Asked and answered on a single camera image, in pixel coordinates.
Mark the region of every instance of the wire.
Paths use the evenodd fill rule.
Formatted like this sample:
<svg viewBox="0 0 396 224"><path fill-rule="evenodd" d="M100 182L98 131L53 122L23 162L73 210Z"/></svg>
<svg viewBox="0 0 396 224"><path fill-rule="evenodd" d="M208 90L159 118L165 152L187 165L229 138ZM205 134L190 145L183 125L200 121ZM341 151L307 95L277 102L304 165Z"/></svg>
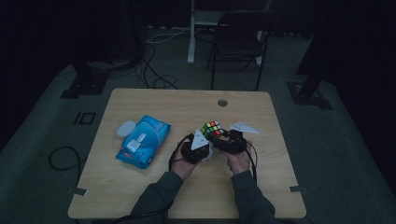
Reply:
<svg viewBox="0 0 396 224"><path fill-rule="evenodd" d="M184 160L184 157L181 158L181 159L178 159L178 160L174 160L173 162L175 162L175 161L183 161L183 160Z"/></svg>
<svg viewBox="0 0 396 224"><path fill-rule="evenodd" d="M168 211L169 208L172 206L173 202L174 201L170 202L168 205L166 205L165 208L157 210L157 211L147 212L147 213L139 213L139 214L132 214L132 215L129 215L129 216L117 218L116 220L112 221L111 224L117 224L117 223L121 223L121 222L126 221L126 220L132 220L132 219L141 218L141 217L157 216L159 214L162 214L162 213Z"/></svg>
<svg viewBox="0 0 396 224"><path fill-rule="evenodd" d="M140 68L139 73L137 73L137 69L134 70L134 74L136 75L136 83L134 84L134 88L135 88L135 89L136 89L136 87L137 87L137 84L139 84L140 76L141 76L141 74L143 73L143 66L142 66L142 63L139 64L139 68Z"/></svg>
<svg viewBox="0 0 396 224"><path fill-rule="evenodd" d="M108 76L108 78L109 79L111 79L111 78L120 78L120 77L126 77L126 76L128 76L128 75L130 75L130 74L132 74L132 73L137 73L137 70L139 69L139 68L141 68L141 61L139 60L139 62L135 65L135 67L134 67L134 69L133 70L128 70L128 69L125 69L125 70L116 70L116 71L114 71L114 72L112 72L112 74L110 74L110 76Z"/></svg>
<svg viewBox="0 0 396 224"><path fill-rule="evenodd" d="M143 69L143 73L140 74L140 80L146 85L147 89L166 89L167 87L173 87L174 89L178 90L178 87L175 86L175 83L177 82L177 79L171 75L162 75L160 76L152 67L151 65L149 65L149 63L151 62L152 58L155 55L155 47L150 45L150 43L146 43L147 46L150 46L153 50L151 56L148 58L148 60L146 61L144 58L142 58L142 61L146 64L144 69ZM147 70L150 70L157 78L154 79L153 84L150 86L149 82L147 80ZM173 82L167 80L165 77L171 77L173 79ZM163 86L160 88L158 87L156 84L161 81L163 83Z"/></svg>
<svg viewBox="0 0 396 224"><path fill-rule="evenodd" d="M233 137L236 138L240 144L244 144L244 142L236 134L233 134ZM247 144L250 144L251 147L253 147L253 151L254 151L255 156L256 156L256 162L254 162L253 158L251 157L251 153L249 153L248 152L248 148L245 147L245 152L247 153L247 156L248 156L248 158L251 161L251 171L253 172L253 179L254 179L254 181L257 184L257 169L256 169L257 163L258 163L257 151L256 151L256 148L251 143L249 143L248 141L245 141L245 142Z"/></svg>
<svg viewBox="0 0 396 224"><path fill-rule="evenodd" d="M187 30L190 30L190 27L184 28L182 31L180 31L179 33L176 33L176 34L159 34L159 35L155 35L155 36L153 36L152 38L146 40L146 43L150 43L150 44L161 44L161 43L165 43L166 41L168 41L168 40L170 40L170 39L172 39L172 38L174 38L174 37L176 37L176 36L178 36L178 35L183 35L184 32L187 31ZM154 39L154 38L157 38L157 37L160 37L160 36L169 36L169 35L170 35L170 37L166 38L165 40L157 41L157 42L151 41L151 40Z"/></svg>
<svg viewBox="0 0 396 224"><path fill-rule="evenodd" d="M73 153L76 155L77 163L74 164L74 165L72 165L72 166L68 166L68 167L58 167L58 166L54 165L53 162L52 162L52 157L53 157L53 155L54 155L55 153L61 151L61 150L65 150L65 149L68 149L68 150L73 151ZM84 160L81 160L81 159L80 159L80 156L78 155L78 152L77 152L73 147L58 147L58 148L56 148L55 150L53 150L53 151L49 154L49 166L52 167L54 170L57 170L57 171L68 171L68 170L71 170L71 169L73 169L73 168L75 168L75 167L78 168L78 175L77 175L77 180L76 180L76 186L78 185L78 181L79 181L79 179L80 179L80 177L81 177L81 172L82 172L82 168L81 168L82 166L81 166L81 164L82 164L83 162L85 162L86 160L87 160L87 158L85 158Z"/></svg>
<svg viewBox="0 0 396 224"><path fill-rule="evenodd" d="M311 223L311 224L315 224L315 223L314 223L314 221L312 221L312 219L311 219L311 218L309 218L309 217L305 216L305 219L306 219L306 220L308 220L308 221L309 221L309 223Z"/></svg>
<svg viewBox="0 0 396 224"><path fill-rule="evenodd" d="M180 142L177 143L176 149L172 152L171 158L169 158L168 171L172 170L172 164L175 161L184 160L184 157L182 159L180 159L180 160L175 160L175 156L176 156L177 150L180 148L181 144L183 144L186 141L186 139L189 138L189 137L191 137L191 134L187 134L186 136L183 137L183 139L181 139Z"/></svg>

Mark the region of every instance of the metal base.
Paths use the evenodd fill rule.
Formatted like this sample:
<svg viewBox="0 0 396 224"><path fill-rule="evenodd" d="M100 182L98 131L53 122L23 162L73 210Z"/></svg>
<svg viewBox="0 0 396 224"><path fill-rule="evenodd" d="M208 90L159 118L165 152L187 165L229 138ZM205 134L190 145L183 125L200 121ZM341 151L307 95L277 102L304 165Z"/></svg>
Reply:
<svg viewBox="0 0 396 224"><path fill-rule="evenodd" d="M325 100L319 90L316 90L311 97L303 97L300 94L301 87L304 83L289 81L286 82L296 105L318 105L320 109L332 110L332 106L328 100Z"/></svg>
<svg viewBox="0 0 396 224"><path fill-rule="evenodd" d="M90 76L90 81L86 81L87 78L81 76ZM61 95L61 99L77 99L82 95L101 95L103 88L106 85L109 73L103 73L91 70L90 73L81 75L78 74L69 90L64 91Z"/></svg>

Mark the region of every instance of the black cable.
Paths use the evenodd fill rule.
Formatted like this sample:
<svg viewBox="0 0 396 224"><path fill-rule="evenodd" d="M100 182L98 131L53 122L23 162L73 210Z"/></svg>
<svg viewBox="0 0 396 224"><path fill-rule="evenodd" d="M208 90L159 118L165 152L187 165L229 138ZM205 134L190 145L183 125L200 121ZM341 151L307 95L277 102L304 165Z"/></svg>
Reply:
<svg viewBox="0 0 396 224"><path fill-rule="evenodd" d="M308 220L308 221L309 221L309 223L311 223L311 224L315 224L315 223L314 223L314 221L312 221L312 219L311 219L311 218L309 218L309 217L305 216L305 219L306 219L306 220Z"/></svg>
<svg viewBox="0 0 396 224"><path fill-rule="evenodd" d="M134 74L136 75L136 83L134 84L134 88L135 89L137 87L137 84L139 84L140 76L143 73L143 65L142 65L142 63L139 63L139 67L138 68L140 68L140 70L139 70L140 73L137 72L137 68L134 70Z"/></svg>
<svg viewBox="0 0 396 224"><path fill-rule="evenodd" d="M238 142L239 142L241 145L244 144L244 142L243 142L236 134L233 134L233 137L236 138L236 140L238 140ZM255 152L255 154L256 154L256 162L254 162L253 158L251 157L251 154L248 152L248 148L247 148L247 147L245 147L245 152L247 153L247 156L248 156L248 158L249 158L250 161L251 161L251 171L252 171L252 173L253 173L253 179L254 179L254 181L255 181L256 184L257 184L257 169L256 169L256 167L257 167L257 162L258 162L257 151L256 151L256 148L255 148L251 143L249 143L249 144L250 144L251 147L253 147L253 150L254 150L254 152Z"/></svg>
<svg viewBox="0 0 396 224"><path fill-rule="evenodd" d="M113 69L107 69L105 71L108 72L108 73L113 73L113 74L110 74L108 76L109 79L126 77L126 76L128 76L128 75L130 75L132 73L136 73L137 69L141 67L141 64L142 64L141 60L140 59L136 59L136 62L134 63L133 66L130 66L130 67L126 66L124 68L119 68L119 69L114 69L114 70Z"/></svg>
<svg viewBox="0 0 396 224"><path fill-rule="evenodd" d="M147 88L147 89L165 89L165 88L171 86L171 87L175 88L176 90L178 90L178 87L175 86L175 83L176 83L176 81L177 81L177 79L176 79L175 77L173 77L173 76L171 76L171 75L163 75L163 76L160 76L160 75L151 67L151 65L149 65L149 63L151 62L152 58L153 58L154 55L155 55L155 47L152 46L152 45L150 45L149 43L146 43L146 45L147 45L147 46L150 46L150 47L152 48L153 52L152 52L151 56L149 57L149 59L148 59L147 61L146 61L144 58L142 58L142 61L143 61L146 65L145 65L145 68L144 68L144 70L143 70L143 74L140 75L140 80L146 85L146 88ZM157 77L157 78L154 80L152 86L149 85L148 80L147 80L147 70L148 70L148 69ZM164 78L164 77L172 77L173 80L174 80L173 83L170 82L170 81L168 81L168 80L167 80L166 78ZM162 81L162 82L163 82L163 87L162 87L162 88L159 88L159 87L157 87L157 86L155 85L155 84L156 84L157 82L159 82L159 81Z"/></svg>
<svg viewBox="0 0 396 224"><path fill-rule="evenodd" d="M72 165L72 166L67 166L67 167L58 167L58 166L55 166L55 165L53 164L53 162L52 162L52 157L53 157L53 155L54 155L55 153L61 151L61 150L65 150L65 149L68 149L68 150L73 151L73 153L76 155L77 163L74 164L74 165ZM82 166L81 166L81 164L82 164L83 162L85 162L86 160L87 160L87 158L85 158L84 160L81 160L81 159L80 159L80 156L78 155L78 152L77 152L73 147L58 147L58 148L56 148L55 150L53 150L53 151L49 154L49 166L52 167L54 170L57 170L57 171L68 171L68 170L71 170L71 169L73 169L73 168L75 168L75 167L78 168L78 175L77 175L77 180L76 180L76 186L78 185L78 181L79 181L79 179L80 179L80 177L81 177L81 173L82 173L82 168L81 168Z"/></svg>
<svg viewBox="0 0 396 224"><path fill-rule="evenodd" d="M186 141L186 139L189 138L190 136L191 136L190 134L187 134L186 136L184 136L183 139L181 139L180 142L177 143L176 149L172 152L171 158L169 158L168 171L172 170L172 164L175 162L174 158L176 156L177 149L180 148L181 144L183 144Z"/></svg>
<svg viewBox="0 0 396 224"><path fill-rule="evenodd" d="M168 205L166 205L165 208L157 210L157 211L147 212L147 213L140 213L140 214L132 214L132 215L125 216L125 217L119 217L116 220L112 221L111 224L117 224L117 223L121 223L121 222L126 221L126 220L132 220L132 219L137 219L137 218L141 218L141 217L157 216L159 214L162 214L162 213L168 211L169 208L172 206L173 202L174 201L170 202Z"/></svg>

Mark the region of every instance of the blue package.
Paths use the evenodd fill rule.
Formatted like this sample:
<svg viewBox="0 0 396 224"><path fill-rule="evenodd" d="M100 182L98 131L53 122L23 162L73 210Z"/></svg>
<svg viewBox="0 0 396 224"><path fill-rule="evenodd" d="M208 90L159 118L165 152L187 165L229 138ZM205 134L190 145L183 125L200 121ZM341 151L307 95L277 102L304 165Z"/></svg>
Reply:
<svg viewBox="0 0 396 224"><path fill-rule="evenodd" d="M145 115L125 137L116 158L140 169L151 164L171 125Z"/></svg>

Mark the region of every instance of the hand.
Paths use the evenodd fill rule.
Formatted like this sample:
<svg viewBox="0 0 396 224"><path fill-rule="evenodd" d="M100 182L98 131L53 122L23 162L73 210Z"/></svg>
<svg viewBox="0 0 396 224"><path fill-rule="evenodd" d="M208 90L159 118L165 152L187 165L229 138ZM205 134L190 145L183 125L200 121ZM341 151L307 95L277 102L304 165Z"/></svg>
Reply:
<svg viewBox="0 0 396 224"><path fill-rule="evenodd" d="M191 164L183 160L183 156L181 155L182 147L183 144L180 144L180 147L177 149L176 155L174 157L174 162L172 163L171 171L175 172L183 180L186 180L192 174L192 171L195 169L199 162L197 164Z"/></svg>
<svg viewBox="0 0 396 224"><path fill-rule="evenodd" d="M247 141L247 152L250 154L251 150L251 142ZM234 175L238 175L242 172L249 170L250 158L246 151L238 153L238 154L230 154L227 152L220 152L224 156L227 157L227 165L230 167L230 170Z"/></svg>

